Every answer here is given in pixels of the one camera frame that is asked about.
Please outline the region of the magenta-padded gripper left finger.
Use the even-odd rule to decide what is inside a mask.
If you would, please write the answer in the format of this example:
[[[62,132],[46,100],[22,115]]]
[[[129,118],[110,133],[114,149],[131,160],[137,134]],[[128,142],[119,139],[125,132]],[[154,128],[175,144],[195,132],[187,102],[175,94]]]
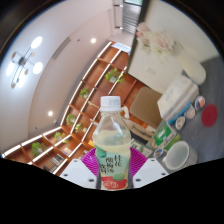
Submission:
[[[84,188],[99,189],[100,171],[95,149],[89,150],[81,159],[72,159],[60,177]]]

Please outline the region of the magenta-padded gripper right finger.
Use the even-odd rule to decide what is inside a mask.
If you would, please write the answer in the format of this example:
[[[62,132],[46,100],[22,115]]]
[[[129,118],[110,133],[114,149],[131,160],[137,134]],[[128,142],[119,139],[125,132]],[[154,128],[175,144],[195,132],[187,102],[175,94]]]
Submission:
[[[168,172],[155,158],[147,158],[135,148],[130,148],[130,151],[129,169],[134,188],[141,188],[168,176]]]

